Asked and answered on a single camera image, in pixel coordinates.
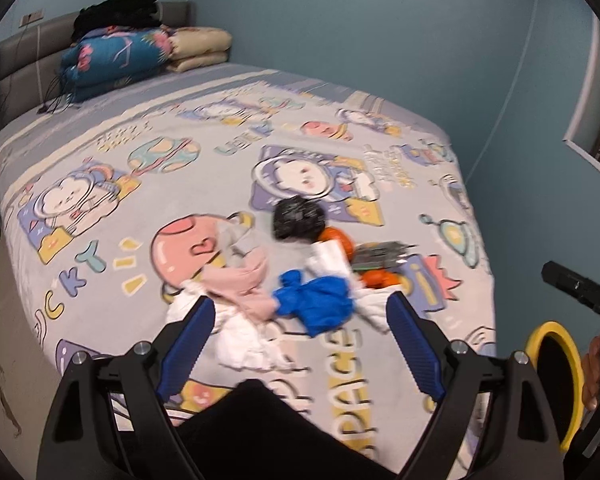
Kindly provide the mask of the person's right hand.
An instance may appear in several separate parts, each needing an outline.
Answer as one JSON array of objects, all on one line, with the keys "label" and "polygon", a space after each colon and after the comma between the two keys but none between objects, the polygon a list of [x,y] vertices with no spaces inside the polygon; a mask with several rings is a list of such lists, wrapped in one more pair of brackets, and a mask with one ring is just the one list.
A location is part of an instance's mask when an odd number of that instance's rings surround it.
[{"label": "person's right hand", "polygon": [[595,411],[600,400],[600,334],[594,337],[588,347],[588,352],[582,358],[584,383],[582,402],[589,411]]}]

